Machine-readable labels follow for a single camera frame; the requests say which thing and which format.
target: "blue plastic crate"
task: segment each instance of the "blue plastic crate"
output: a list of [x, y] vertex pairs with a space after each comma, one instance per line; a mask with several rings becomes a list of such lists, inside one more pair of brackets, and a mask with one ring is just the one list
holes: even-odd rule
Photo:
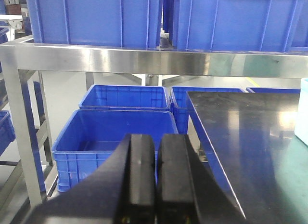
[[299, 17], [291, 51], [308, 51], [308, 0]]
[[35, 42], [155, 48], [163, 0], [27, 0]]
[[239, 88], [172, 87], [171, 110], [179, 134], [187, 134], [188, 129], [187, 92], [244, 92], [244, 90]]
[[66, 191], [89, 176], [127, 133], [151, 135], [157, 150], [165, 133], [178, 131], [170, 112], [75, 111], [52, 147], [59, 191]]
[[288, 51], [304, 1], [174, 0], [173, 45], [209, 51]]
[[9, 111], [0, 111], [0, 155], [15, 140], [15, 131]]
[[246, 88], [250, 93], [293, 93], [300, 94], [300, 89], [294, 88]]
[[92, 85], [80, 109], [169, 111], [165, 87]]

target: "stainless steel shelf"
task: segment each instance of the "stainless steel shelf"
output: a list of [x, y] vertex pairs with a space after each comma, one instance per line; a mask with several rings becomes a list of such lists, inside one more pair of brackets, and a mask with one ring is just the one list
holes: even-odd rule
[[51, 146], [46, 100], [46, 132], [35, 133], [27, 80], [38, 71], [85, 72], [87, 85], [92, 73], [130, 73], [151, 75], [232, 76], [232, 77], [308, 77], [308, 53], [261, 53], [133, 50], [98, 46], [37, 44], [31, 36], [0, 45], [0, 61], [7, 83], [16, 139], [32, 206], [41, 203], [46, 191], [39, 188], [42, 176], [37, 152], [42, 138]]

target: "white container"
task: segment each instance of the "white container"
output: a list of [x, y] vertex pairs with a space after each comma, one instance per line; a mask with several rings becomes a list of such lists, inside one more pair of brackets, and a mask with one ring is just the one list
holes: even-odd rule
[[308, 78], [302, 79], [295, 135], [308, 145]]

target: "black tabletop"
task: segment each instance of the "black tabletop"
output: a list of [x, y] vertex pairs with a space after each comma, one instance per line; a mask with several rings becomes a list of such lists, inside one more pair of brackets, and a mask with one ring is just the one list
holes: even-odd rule
[[250, 223], [308, 223], [308, 147], [294, 136], [298, 94], [189, 92], [213, 175]]

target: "metal rack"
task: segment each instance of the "metal rack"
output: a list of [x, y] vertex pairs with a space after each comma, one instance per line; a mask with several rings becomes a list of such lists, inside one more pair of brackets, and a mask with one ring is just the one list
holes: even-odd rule
[[[0, 61], [10, 101], [16, 139], [31, 206], [40, 204], [55, 183], [50, 152], [51, 133], [41, 71], [85, 72], [87, 87], [93, 73], [130, 73], [183, 76], [232, 76], [303, 78], [308, 76], [308, 53], [188, 52], [170, 49], [129, 50], [98, 46], [38, 44], [31, 36], [0, 45]], [[45, 108], [45, 119], [35, 130], [27, 81], [38, 71]], [[38, 159], [45, 143], [50, 166], [44, 172], [51, 182], [41, 191], [43, 175]]]

